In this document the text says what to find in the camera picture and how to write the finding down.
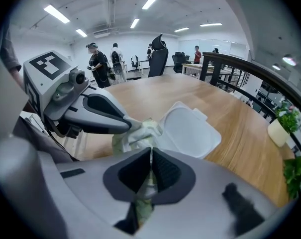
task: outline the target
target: person with backpack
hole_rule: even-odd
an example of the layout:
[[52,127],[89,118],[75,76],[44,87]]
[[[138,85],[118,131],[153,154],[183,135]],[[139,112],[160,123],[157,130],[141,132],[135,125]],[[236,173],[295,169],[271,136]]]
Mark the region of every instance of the person with backpack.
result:
[[108,66],[104,54],[98,50],[98,46],[94,42],[86,45],[86,47],[89,53],[92,54],[88,69],[92,71],[98,87],[101,89],[109,87],[110,83],[107,75]]

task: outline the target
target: black sleeve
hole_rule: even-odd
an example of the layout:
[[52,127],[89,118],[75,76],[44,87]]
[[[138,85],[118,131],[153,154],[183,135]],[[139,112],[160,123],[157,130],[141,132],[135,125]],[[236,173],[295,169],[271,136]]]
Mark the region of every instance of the black sleeve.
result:
[[106,62],[105,62],[105,58],[104,58],[104,54],[103,54],[102,52],[99,52],[99,53],[97,54],[97,59],[98,59],[98,61],[99,61],[99,63],[100,63],[101,65],[103,65],[103,64],[106,63]]

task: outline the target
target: black office chair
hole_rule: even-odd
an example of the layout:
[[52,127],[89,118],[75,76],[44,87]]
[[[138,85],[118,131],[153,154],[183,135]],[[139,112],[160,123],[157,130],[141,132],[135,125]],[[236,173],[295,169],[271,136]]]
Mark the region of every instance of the black office chair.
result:
[[119,55],[116,51],[113,51],[111,53],[111,61],[112,61],[112,67],[115,71],[115,74],[120,74],[122,71]]
[[185,63],[186,61],[186,58],[184,55],[182,55],[181,52],[176,52],[173,56],[172,56],[172,59],[174,61],[174,71],[177,73],[177,74],[180,74],[182,73],[182,64]]
[[161,40],[161,36],[162,34],[157,36],[151,44],[154,51],[151,60],[149,60],[148,77],[160,76],[165,70],[169,52],[166,43]]
[[135,55],[136,57],[136,63],[134,63],[134,61],[132,60],[132,57],[131,57],[131,66],[136,69],[138,69],[138,57]]

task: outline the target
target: desk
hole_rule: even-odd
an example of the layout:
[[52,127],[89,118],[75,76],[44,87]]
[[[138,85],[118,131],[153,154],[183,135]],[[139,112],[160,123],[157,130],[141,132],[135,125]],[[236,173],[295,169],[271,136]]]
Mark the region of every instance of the desk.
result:
[[[288,202],[283,159],[294,155],[278,148],[267,133],[269,123],[229,93],[183,74],[144,78],[107,87],[128,114],[137,120],[159,121],[181,101],[207,115],[222,136],[205,159],[222,165],[267,195],[278,207]],[[89,134],[83,159],[112,155],[112,135]]]
[[[193,68],[197,70],[202,70],[202,65],[201,64],[182,64],[182,74],[185,74],[185,69],[186,68]],[[213,72],[214,66],[208,65],[208,71]]]

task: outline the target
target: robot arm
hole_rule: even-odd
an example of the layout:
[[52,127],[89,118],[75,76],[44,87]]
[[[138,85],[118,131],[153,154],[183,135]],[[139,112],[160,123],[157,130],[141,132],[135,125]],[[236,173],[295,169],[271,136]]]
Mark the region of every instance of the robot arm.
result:
[[115,97],[90,86],[84,70],[56,51],[24,63],[24,86],[29,102],[47,129],[59,137],[89,133],[120,134],[131,124]]

